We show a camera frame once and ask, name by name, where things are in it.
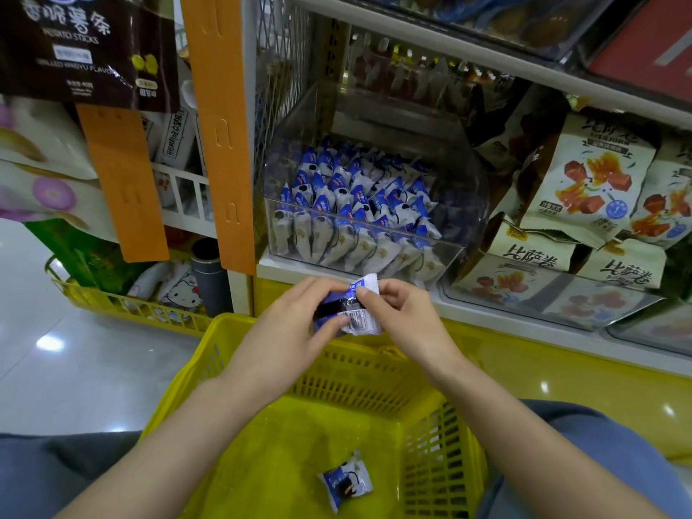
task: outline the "shelf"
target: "shelf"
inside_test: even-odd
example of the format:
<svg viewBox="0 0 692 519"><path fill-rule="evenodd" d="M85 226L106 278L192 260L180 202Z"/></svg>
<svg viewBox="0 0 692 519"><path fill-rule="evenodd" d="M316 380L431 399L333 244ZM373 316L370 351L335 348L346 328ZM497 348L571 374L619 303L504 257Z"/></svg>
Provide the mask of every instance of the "shelf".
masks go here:
<svg viewBox="0 0 692 519"><path fill-rule="evenodd" d="M365 0L295 0L308 10L365 27L430 50L508 72L567 93L590 97L594 105L634 112L665 124L692 129L689 105L622 84L565 72L561 66L462 30L428 23Z"/></svg>
<svg viewBox="0 0 692 519"><path fill-rule="evenodd" d="M358 278L348 273L326 270L320 266L276 257L269 254L269 250L264 251L262 259L257 264L257 277L263 279L296 284L310 275L333 277L348 282L353 282ZM433 288L430 291L430 296L437 313L446 319L616 360L617 362L692 377L692 357L689 356L618 340L605 331L602 333L581 331L468 302L450 300L438 288Z"/></svg>

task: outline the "yellow plastic basket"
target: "yellow plastic basket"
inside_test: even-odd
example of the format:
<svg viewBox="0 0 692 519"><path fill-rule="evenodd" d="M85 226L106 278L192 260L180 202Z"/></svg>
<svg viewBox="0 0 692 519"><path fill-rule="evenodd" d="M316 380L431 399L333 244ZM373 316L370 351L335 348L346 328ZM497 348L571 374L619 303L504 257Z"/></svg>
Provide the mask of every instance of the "yellow plastic basket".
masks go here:
<svg viewBox="0 0 692 519"><path fill-rule="evenodd" d="M176 375L143 436L218 375L255 319L214 319ZM346 518L473 518L487 476L469 428L408 359L332 341L281 399L221 455L184 518L333 516L318 473L361 457L374 491L346 502Z"/></svg>
<svg viewBox="0 0 692 519"><path fill-rule="evenodd" d="M154 302L106 293L97 288L80 286L72 278L62 279L53 269L55 260L55 257L51 257L46 262L46 273L62 294L78 308L198 337L203 336L211 325L212 319L202 310L192 313Z"/></svg>

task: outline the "store shelf display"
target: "store shelf display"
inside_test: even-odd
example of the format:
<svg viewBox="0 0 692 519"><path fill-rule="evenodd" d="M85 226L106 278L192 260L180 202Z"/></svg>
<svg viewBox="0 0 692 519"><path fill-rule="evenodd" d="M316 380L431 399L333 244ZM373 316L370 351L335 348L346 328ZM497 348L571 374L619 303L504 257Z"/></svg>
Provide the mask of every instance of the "store shelf display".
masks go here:
<svg viewBox="0 0 692 519"><path fill-rule="evenodd" d="M376 0L559 60L613 0Z"/></svg>
<svg viewBox="0 0 692 519"><path fill-rule="evenodd" d="M320 140L322 92L337 104ZM425 288L477 244L489 204L456 117L328 83L277 129L264 197L273 254Z"/></svg>

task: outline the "pizza roll snack bag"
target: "pizza roll snack bag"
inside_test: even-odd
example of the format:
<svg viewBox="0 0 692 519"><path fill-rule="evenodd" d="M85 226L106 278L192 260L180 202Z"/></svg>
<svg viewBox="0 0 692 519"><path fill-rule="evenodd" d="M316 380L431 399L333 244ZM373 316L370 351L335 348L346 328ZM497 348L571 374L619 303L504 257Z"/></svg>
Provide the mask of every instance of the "pizza roll snack bag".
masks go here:
<svg viewBox="0 0 692 519"><path fill-rule="evenodd" d="M488 232L495 235L487 252L474 254L454 287L504 305L528 300L549 286L558 276L549 270L567 271L576 247L522 231L502 215L491 221Z"/></svg>
<svg viewBox="0 0 692 519"><path fill-rule="evenodd" d="M518 190L523 230L558 230L600 248L629 226L655 149L622 127L569 114L529 155Z"/></svg>
<svg viewBox="0 0 692 519"><path fill-rule="evenodd" d="M670 248L692 230L692 139L668 137L649 168L630 219L632 235Z"/></svg>
<svg viewBox="0 0 692 519"><path fill-rule="evenodd" d="M635 239L613 240L591 252L576 276L643 290L661 285L665 267L663 248Z"/></svg>

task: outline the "clear acrylic bin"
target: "clear acrylic bin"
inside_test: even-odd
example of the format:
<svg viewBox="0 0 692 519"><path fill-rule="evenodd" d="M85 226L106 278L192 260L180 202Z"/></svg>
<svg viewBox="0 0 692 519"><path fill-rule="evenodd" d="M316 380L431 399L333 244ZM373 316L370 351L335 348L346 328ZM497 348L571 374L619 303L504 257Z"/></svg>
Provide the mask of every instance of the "clear acrylic bin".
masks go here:
<svg viewBox="0 0 692 519"><path fill-rule="evenodd" d="M484 254L463 277L459 270L450 270L442 288L451 299L589 331L604 328L663 298L493 254Z"/></svg>
<svg viewBox="0 0 692 519"><path fill-rule="evenodd" d="M624 340L692 356L692 304L666 300L613 324L608 332Z"/></svg>
<svg viewBox="0 0 692 519"><path fill-rule="evenodd" d="M430 174L437 180L430 199L438 204L430 220L442 239L282 202L284 184L292 185L305 149L316 148L325 133L431 164ZM338 84L313 86L278 126L265 157L264 205L272 254L354 275L377 272L420 287L429 288L452 262L477 247L487 222L488 196L485 173L458 118Z"/></svg>
<svg viewBox="0 0 692 519"><path fill-rule="evenodd" d="M558 61L614 0L373 0Z"/></svg>

